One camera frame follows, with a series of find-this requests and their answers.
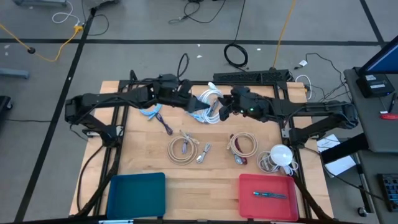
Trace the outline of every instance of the gray floor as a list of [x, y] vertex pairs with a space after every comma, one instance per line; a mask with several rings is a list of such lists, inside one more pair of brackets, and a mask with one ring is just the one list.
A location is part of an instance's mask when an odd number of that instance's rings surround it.
[[[74, 14], [83, 20], [79, 0], [70, 0]], [[398, 6], [395, 0], [366, 0], [376, 24], [384, 38], [391, 40], [398, 34], [394, 21]], [[219, 16], [210, 24], [185, 21], [169, 25], [170, 19], [182, 15], [185, 4], [181, 0], [122, 0], [97, 14], [109, 18], [109, 31], [89, 39], [233, 39], [243, 0], [228, 0]], [[248, 0], [244, 10], [238, 39], [277, 40], [289, 11], [289, 0]], [[210, 18], [220, 2], [205, 0], [197, 17]], [[63, 24], [51, 21], [53, 13], [68, 11], [62, 7], [15, 6], [11, 0], [0, 1], [0, 21], [20, 38], [67, 39], [73, 33], [74, 18]], [[91, 33], [101, 32], [105, 27], [103, 18], [93, 22]], [[9, 38], [0, 31], [0, 39]], [[284, 40], [338, 40], [377, 41], [359, 0], [300, 0], [287, 26]], [[59, 44], [31, 44], [38, 52], [54, 57]], [[244, 45], [249, 54], [250, 70], [265, 70], [271, 67], [275, 45]], [[30, 71], [29, 80], [0, 77], [0, 95], [9, 95], [15, 105], [9, 113], [15, 119], [51, 119], [62, 86], [75, 55], [77, 44], [69, 44], [61, 59], [48, 63], [26, 53], [17, 44], [0, 44], [0, 67]], [[178, 60], [188, 53], [191, 61], [185, 78], [210, 80], [213, 73], [233, 72], [223, 57], [223, 44], [86, 44], [78, 63], [68, 97], [82, 93], [96, 93], [103, 80], [128, 78], [134, 69], [139, 78], [154, 77], [160, 73], [175, 73]], [[309, 46], [283, 45], [280, 48], [277, 68], [288, 68], [294, 76], [306, 74], [314, 85], [329, 92], [340, 84], [339, 74], [330, 64], [318, 57], [309, 56], [309, 64], [293, 70], [306, 53], [318, 52], [331, 59], [337, 69], [343, 71], [361, 66], [369, 60], [378, 46]], [[238, 52], [230, 51], [231, 58], [240, 60]], [[314, 90], [311, 101], [322, 97]], [[343, 93], [343, 89], [334, 95]], [[346, 95], [337, 100], [348, 100]], [[0, 222], [15, 218], [33, 166], [39, 154], [48, 123], [6, 122], [0, 132]], [[361, 132], [334, 130], [339, 138], [352, 137]], [[68, 130], [63, 114], [58, 122], [49, 153], [39, 181], [34, 190], [25, 220], [60, 218], [68, 215], [75, 190], [86, 142]], [[358, 174], [349, 170], [342, 174], [346, 180], [358, 183]], [[326, 178], [335, 217], [344, 221], [377, 223], [375, 215], [361, 218], [356, 208], [363, 206], [357, 190], [336, 179]]]

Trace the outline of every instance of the wooden tabletop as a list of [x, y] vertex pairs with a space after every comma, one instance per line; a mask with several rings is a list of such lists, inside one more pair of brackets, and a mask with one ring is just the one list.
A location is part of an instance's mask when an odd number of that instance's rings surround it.
[[[229, 94], [230, 86], [217, 86], [224, 94]], [[208, 87], [193, 86], [192, 92], [200, 95]], [[293, 102], [305, 102], [305, 92], [302, 83], [288, 83], [289, 98]], [[252, 92], [274, 97], [272, 87], [250, 86]], [[103, 82], [101, 93], [112, 93], [118, 90], [118, 82]], [[245, 220], [238, 211], [238, 177], [240, 174], [264, 174], [256, 164], [256, 155], [248, 158], [246, 166], [237, 165], [230, 151], [226, 149], [229, 135], [238, 132], [248, 132], [255, 135], [259, 142], [259, 150], [269, 151], [272, 146], [281, 143], [280, 128], [275, 122], [258, 122], [241, 115], [230, 115], [227, 121], [218, 124], [201, 124], [187, 115], [180, 108], [163, 106], [161, 111], [165, 122], [174, 130], [173, 136], [166, 134], [162, 124], [156, 119], [151, 121], [139, 110], [131, 108], [127, 118], [124, 135], [119, 175], [163, 172], [167, 178], [167, 205], [165, 219], [172, 220]], [[101, 108], [95, 111], [95, 116], [105, 124], [111, 123], [113, 108]], [[311, 118], [294, 118], [295, 126], [304, 128], [311, 124]], [[195, 161], [185, 166], [178, 166], [169, 161], [167, 146], [179, 130], [192, 133], [200, 141], [198, 153], [201, 153], [207, 142], [212, 144], [209, 153], [202, 164]], [[82, 165], [100, 147], [101, 139], [89, 139]], [[175, 153], [179, 154], [182, 143], [176, 143]], [[239, 139], [242, 149], [250, 150], [248, 140]], [[308, 140], [310, 149], [317, 149], [316, 141]], [[82, 178], [81, 199], [83, 206], [98, 187], [103, 157], [103, 149], [88, 164]], [[320, 158], [308, 151], [300, 151], [305, 182], [319, 206], [333, 216], [328, 189], [323, 175]], [[104, 191], [101, 214], [105, 213], [108, 189]], [[302, 197], [298, 190], [297, 201], [301, 217], [305, 217]], [[76, 193], [73, 198], [70, 214], [75, 214]]]

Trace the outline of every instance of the teal tray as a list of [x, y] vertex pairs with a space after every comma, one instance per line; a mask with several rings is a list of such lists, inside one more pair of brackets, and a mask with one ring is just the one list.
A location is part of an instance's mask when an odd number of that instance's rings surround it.
[[166, 212], [166, 176], [164, 173], [117, 175], [109, 188], [110, 220], [162, 217]]

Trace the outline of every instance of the red tray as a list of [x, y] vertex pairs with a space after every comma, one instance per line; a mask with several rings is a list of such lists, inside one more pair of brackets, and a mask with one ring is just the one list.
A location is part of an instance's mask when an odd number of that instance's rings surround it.
[[[253, 192], [283, 194], [287, 199], [258, 197]], [[294, 180], [286, 176], [241, 174], [239, 176], [239, 214], [244, 218], [297, 221], [299, 210]]]

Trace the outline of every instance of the keyboard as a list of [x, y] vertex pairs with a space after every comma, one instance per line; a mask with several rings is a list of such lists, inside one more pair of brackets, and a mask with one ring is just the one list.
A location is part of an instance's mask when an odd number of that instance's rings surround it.
[[231, 73], [215, 73], [213, 81], [215, 82], [248, 82], [248, 83], [275, 83], [290, 81], [288, 69], [283, 70], [267, 70], [253, 72], [231, 72]]
[[[384, 199], [398, 204], [398, 174], [378, 174], [377, 178], [383, 193]], [[390, 212], [398, 212], [398, 207], [386, 203]]]

